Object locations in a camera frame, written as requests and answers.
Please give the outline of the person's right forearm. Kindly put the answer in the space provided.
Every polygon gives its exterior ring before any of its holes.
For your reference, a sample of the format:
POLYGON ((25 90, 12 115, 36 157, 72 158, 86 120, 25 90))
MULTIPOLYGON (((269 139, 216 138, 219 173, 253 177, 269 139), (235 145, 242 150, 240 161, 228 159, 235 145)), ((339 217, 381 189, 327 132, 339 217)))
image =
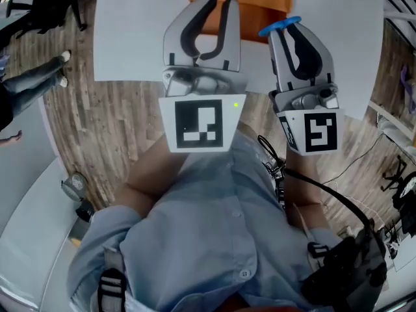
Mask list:
MULTIPOLYGON (((319 181, 316 156, 301 156, 287 148, 286 168, 319 181)), ((321 203, 321 189, 290 175, 283 182, 285 213, 288 223, 298 229, 326 228, 330 225, 321 203)))

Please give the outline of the purple cloth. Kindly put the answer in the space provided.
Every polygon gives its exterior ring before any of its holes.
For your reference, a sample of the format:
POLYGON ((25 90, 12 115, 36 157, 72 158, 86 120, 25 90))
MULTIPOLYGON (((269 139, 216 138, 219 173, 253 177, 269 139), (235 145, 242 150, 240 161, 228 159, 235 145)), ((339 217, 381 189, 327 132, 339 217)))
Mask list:
POLYGON ((408 78, 408 66, 400 71, 400 83, 404 88, 404 103, 410 114, 416 113, 416 80, 408 78))

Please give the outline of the person's left forearm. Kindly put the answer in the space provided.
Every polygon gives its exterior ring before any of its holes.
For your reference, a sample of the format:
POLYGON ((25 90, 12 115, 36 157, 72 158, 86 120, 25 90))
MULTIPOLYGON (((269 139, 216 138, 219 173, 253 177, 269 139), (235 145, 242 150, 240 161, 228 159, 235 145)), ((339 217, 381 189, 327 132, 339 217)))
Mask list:
POLYGON ((147 217, 174 184, 188 156, 187 153, 172 153, 166 136, 161 136, 134 163, 117 190, 114 203, 131 208, 142 218, 147 217))

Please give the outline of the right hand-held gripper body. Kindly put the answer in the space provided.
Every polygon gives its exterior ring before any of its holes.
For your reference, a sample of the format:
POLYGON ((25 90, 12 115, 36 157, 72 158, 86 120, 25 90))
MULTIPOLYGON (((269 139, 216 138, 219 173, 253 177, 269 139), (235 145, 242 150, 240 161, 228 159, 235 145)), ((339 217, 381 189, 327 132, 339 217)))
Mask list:
POLYGON ((322 155, 340 149, 344 110, 339 108, 333 83, 269 93, 287 144, 301 156, 322 155))

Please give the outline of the black waist pack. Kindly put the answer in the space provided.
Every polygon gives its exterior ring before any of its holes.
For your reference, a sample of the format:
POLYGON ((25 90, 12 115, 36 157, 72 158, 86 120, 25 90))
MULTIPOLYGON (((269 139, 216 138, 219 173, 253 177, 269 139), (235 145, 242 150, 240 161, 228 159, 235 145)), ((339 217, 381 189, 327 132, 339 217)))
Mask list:
POLYGON ((325 257, 309 262, 314 273, 303 281, 302 295, 334 312, 373 312, 387 279, 385 246, 370 227, 347 237, 325 257))

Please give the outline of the black office chair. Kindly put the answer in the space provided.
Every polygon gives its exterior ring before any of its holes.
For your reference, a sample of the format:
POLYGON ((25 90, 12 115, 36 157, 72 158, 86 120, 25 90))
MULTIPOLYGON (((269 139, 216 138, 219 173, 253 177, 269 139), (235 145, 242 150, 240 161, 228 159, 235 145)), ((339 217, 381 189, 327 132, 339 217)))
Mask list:
POLYGON ((10 39, 30 31, 44 34, 65 24, 67 11, 71 9, 80 31, 87 28, 81 20, 79 0, 0 0, 0 49, 10 39))

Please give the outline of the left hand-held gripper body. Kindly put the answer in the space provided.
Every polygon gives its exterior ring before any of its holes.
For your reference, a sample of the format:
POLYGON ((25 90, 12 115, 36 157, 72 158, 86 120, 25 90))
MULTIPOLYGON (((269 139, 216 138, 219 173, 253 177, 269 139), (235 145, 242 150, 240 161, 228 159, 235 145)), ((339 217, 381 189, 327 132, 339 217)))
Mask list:
POLYGON ((159 107, 170 151, 227 151, 246 101, 247 78, 234 71, 171 66, 163 83, 159 107))

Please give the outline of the blue disc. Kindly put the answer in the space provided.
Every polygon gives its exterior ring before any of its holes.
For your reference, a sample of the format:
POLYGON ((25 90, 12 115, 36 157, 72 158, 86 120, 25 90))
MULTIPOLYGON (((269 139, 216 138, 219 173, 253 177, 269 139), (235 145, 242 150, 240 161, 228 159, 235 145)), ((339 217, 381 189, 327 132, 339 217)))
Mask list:
POLYGON ((288 26, 290 26, 294 23, 301 22, 301 20, 302 20, 302 18, 300 16, 292 16, 292 17, 274 22, 273 24, 270 24, 270 25, 266 26, 264 29, 260 30, 258 32, 258 35, 260 37, 268 36, 272 31, 284 30, 288 26))

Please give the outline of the black tripod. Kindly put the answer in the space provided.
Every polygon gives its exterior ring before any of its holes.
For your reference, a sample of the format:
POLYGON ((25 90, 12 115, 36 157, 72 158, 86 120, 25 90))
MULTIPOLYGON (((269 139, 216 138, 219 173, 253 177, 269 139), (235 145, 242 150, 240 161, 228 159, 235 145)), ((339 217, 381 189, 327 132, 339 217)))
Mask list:
POLYGON ((396 172, 387 176, 387 172, 382 174, 382 178, 389 181, 386 187, 380 187, 381 191, 396 190, 392 197, 393 207, 397 211, 401 211, 405 203, 414 195, 416 195, 416 171, 403 176, 406 170, 407 164, 402 160, 401 156, 397 155, 398 165, 396 172))

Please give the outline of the light blue shirt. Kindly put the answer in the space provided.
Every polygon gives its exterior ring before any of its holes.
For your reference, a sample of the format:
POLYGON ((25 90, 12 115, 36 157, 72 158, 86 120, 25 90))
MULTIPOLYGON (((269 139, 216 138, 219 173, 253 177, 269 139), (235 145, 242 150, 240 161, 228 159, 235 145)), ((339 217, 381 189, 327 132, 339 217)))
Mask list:
POLYGON ((190 155, 148 214, 98 211, 68 272, 73 312, 99 311, 99 280, 111 266, 126 278, 125 312, 213 312, 232 296, 232 309, 333 312, 309 303, 301 286, 316 264, 307 245, 333 248, 339 238, 305 218, 288 223, 264 158, 236 132, 229 151, 190 155))

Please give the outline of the grey round device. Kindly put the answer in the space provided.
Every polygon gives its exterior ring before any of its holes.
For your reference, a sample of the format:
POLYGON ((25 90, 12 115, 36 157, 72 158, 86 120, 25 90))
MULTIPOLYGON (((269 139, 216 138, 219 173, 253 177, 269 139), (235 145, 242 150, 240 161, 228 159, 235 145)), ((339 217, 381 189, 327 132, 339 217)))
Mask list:
POLYGON ((87 192, 87 180, 84 175, 74 172, 65 181, 61 181, 61 189, 73 201, 80 202, 87 192))

